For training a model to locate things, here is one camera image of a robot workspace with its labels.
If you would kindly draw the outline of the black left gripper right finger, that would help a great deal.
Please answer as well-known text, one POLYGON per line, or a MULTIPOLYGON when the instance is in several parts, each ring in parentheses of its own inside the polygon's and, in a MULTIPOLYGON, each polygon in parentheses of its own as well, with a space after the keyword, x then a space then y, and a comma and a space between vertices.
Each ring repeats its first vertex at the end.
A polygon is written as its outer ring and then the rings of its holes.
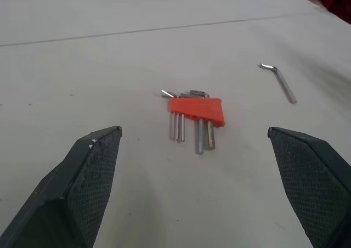
POLYGON ((351 248, 351 166, 326 141, 270 127, 286 196, 313 248, 351 248))

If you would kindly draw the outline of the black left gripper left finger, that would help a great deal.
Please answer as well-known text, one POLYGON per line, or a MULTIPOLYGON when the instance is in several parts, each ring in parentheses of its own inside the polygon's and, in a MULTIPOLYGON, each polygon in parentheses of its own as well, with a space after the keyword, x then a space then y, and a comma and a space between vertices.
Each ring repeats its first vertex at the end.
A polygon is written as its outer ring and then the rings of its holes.
POLYGON ((78 139, 0 235, 0 248, 93 248, 121 137, 112 126, 78 139))

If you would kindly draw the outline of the large silver hex key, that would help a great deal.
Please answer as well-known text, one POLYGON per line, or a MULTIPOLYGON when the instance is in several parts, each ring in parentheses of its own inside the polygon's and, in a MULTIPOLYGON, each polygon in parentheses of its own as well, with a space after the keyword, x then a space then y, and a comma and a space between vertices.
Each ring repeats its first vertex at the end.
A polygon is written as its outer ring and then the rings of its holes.
MULTIPOLYGON (((182 98, 202 98, 199 95, 181 93, 182 98)), ((197 146, 196 153, 202 155, 204 152, 204 119, 199 119, 197 121, 197 146)))

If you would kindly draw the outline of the hex keys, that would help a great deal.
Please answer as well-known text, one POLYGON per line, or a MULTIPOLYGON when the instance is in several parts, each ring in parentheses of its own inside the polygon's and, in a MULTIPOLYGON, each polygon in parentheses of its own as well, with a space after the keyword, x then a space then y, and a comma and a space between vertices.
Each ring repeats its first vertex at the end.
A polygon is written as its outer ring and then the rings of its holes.
POLYGON ((171 112, 194 121, 212 121, 216 127, 225 125, 222 100, 219 98, 172 98, 171 112))

